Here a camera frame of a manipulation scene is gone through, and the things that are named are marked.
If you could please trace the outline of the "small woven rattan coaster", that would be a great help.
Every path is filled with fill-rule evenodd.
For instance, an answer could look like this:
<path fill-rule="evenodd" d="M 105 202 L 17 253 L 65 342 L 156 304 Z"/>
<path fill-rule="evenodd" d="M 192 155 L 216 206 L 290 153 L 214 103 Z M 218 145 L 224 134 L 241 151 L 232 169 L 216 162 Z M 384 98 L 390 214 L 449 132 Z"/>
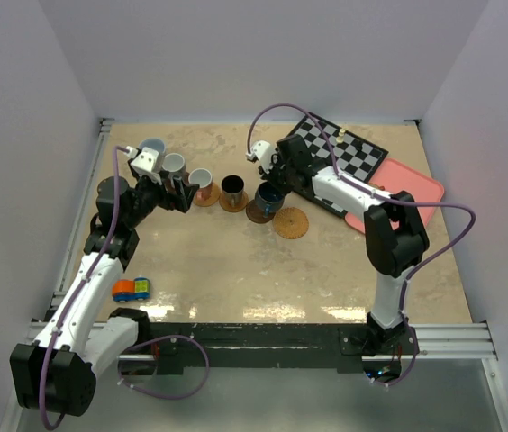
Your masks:
<path fill-rule="evenodd" d="M 221 189 L 219 185 L 215 182 L 212 182 L 208 196 L 205 196 L 207 190 L 205 188 L 199 189 L 195 197 L 193 199 L 193 204 L 199 207 L 210 207 L 219 201 L 221 196 Z"/>

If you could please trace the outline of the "grey white mug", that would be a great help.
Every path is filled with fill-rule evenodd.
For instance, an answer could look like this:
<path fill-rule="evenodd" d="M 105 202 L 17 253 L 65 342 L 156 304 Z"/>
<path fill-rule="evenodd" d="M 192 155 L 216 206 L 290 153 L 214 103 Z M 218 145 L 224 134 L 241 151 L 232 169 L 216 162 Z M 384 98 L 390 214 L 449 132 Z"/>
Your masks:
<path fill-rule="evenodd" d="M 186 160 L 179 153 L 168 153 L 163 158 L 162 170 L 172 180 L 175 176 L 184 178 L 186 176 Z"/>

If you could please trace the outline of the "white floral mug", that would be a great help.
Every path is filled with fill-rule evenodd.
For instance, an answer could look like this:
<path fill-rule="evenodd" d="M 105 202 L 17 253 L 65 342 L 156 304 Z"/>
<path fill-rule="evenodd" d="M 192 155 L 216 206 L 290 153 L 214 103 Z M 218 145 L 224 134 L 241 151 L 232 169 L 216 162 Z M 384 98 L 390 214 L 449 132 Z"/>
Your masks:
<path fill-rule="evenodd" d="M 189 183 L 198 185 L 198 191 L 195 198 L 198 201 L 205 201 L 210 198 L 213 189 L 213 175 L 205 168 L 197 168 L 193 170 L 188 177 Z"/>

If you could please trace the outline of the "dark blue cup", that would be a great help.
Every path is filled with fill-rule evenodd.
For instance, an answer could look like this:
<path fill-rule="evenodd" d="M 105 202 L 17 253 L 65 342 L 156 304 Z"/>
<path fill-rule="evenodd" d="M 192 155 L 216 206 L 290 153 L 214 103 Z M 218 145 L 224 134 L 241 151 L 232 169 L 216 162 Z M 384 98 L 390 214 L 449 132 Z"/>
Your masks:
<path fill-rule="evenodd" d="M 270 182 L 259 185 L 254 198 L 256 207 L 264 218 L 273 216 L 284 205 L 285 197 Z"/>

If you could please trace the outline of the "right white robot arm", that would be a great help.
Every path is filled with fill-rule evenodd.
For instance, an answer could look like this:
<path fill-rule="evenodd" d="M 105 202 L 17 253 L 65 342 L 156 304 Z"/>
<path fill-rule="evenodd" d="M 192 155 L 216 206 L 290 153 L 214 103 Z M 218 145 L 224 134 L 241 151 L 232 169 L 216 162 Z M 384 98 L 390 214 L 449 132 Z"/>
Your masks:
<path fill-rule="evenodd" d="M 364 224 L 367 257 L 376 269 L 374 306 L 367 315 L 364 348 L 388 353 L 406 331 L 405 298 L 409 273 L 422 261 L 430 241 L 413 197 L 383 193 L 344 175 L 335 163 L 315 162 L 298 135 L 275 145 L 259 140 L 246 158 L 281 194 L 309 193 L 330 201 Z"/>

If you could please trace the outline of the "large woven rattan coaster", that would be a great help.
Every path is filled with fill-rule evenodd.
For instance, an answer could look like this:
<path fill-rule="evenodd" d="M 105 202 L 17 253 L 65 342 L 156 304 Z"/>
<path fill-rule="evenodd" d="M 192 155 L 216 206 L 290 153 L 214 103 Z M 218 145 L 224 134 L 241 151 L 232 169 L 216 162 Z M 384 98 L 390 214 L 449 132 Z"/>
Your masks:
<path fill-rule="evenodd" d="M 284 239 L 299 239 L 307 233 L 309 221 L 302 210 L 288 207 L 276 212 L 273 227 L 275 232 Z"/>

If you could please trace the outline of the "black maroon cup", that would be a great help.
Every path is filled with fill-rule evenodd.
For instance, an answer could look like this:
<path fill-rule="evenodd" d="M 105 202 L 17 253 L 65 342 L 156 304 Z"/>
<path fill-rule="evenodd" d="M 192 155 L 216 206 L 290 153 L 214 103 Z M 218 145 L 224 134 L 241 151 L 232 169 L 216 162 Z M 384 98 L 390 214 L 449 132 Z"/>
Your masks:
<path fill-rule="evenodd" d="M 238 175 L 227 175 L 221 182 L 222 193 L 226 195 L 226 199 L 235 204 L 241 198 L 244 191 L 244 181 Z"/>

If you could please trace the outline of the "light blue cup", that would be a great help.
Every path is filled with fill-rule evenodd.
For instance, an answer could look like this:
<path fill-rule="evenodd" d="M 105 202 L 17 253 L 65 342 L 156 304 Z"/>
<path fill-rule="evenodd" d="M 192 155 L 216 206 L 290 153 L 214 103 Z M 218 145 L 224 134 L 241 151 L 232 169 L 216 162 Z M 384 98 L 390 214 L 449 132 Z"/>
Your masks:
<path fill-rule="evenodd" d="M 166 143 L 159 138 L 147 138 L 139 145 L 139 149 L 153 149 L 160 155 L 166 154 L 166 148 Z"/>

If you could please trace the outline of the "light wooden coaster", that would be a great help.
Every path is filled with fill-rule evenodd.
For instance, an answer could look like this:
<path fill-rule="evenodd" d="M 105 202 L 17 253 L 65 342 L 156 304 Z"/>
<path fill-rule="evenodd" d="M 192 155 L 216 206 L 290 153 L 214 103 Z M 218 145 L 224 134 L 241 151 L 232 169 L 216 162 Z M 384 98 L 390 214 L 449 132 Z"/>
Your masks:
<path fill-rule="evenodd" d="M 226 212 L 232 212 L 232 213 L 242 212 L 247 207 L 248 203 L 249 203 L 249 197 L 246 192 L 243 192 L 241 194 L 240 200 L 238 202 L 236 202 L 235 204 L 231 204 L 231 202 L 229 202 L 226 199 L 226 195 L 224 193 L 221 193 L 220 198 L 219 198 L 219 204 Z"/>

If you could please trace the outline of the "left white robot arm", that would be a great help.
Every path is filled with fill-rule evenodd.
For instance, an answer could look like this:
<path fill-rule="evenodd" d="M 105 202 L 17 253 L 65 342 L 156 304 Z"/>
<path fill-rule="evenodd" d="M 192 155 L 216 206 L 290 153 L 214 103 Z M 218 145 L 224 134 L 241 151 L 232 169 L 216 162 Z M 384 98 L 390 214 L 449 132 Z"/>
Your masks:
<path fill-rule="evenodd" d="M 137 226 L 154 209 L 187 212 L 199 189 L 183 176 L 173 187 L 138 177 L 135 186 L 111 176 L 97 186 L 97 212 L 79 270 L 68 293 L 31 343 L 17 344 L 10 366 L 18 404 L 26 409 L 79 417 L 94 398 L 98 377 L 127 348 L 152 342 L 145 312 L 120 308 L 95 331 L 104 298 L 122 278 L 140 241 Z"/>

